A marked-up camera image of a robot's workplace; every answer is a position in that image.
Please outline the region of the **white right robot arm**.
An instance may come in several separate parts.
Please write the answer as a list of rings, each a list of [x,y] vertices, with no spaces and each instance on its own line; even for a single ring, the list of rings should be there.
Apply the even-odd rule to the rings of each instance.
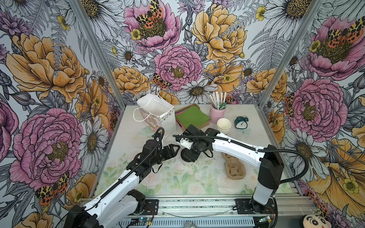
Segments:
[[[218,130],[208,128],[205,132],[190,125],[181,135],[173,136],[184,148],[181,158],[195,162],[200,154],[220,152],[242,160],[259,170],[257,185],[246,207],[254,213],[263,213],[269,199],[281,185],[284,163],[278,149],[250,145],[233,139]]]

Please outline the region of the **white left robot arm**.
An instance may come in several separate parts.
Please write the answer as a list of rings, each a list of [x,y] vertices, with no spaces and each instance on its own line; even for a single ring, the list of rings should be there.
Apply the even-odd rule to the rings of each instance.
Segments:
[[[180,146],[163,146],[156,139],[147,140],[142,152],[127,165],[120,177],[99,196],[84,206],[76,205],[65,217],[65,228],[111,228],[126,216],[144,210],[145,195],[136,190],[153,166],[175,158]]]

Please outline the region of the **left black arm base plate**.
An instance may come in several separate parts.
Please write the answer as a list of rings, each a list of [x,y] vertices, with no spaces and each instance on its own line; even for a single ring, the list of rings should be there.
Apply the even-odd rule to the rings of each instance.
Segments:
[[[144,199],[137,205],[135,215],[157,215],[159,209],[158,199]]]

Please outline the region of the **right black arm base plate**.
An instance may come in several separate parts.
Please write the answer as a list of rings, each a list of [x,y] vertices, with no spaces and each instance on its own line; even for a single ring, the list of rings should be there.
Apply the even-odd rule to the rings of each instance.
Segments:
[[[273,199],[269,199],[266,205],[261,205],[249,198],[235,199],[235,205],[232,208],[238,214],[275,214],[277,204]]]

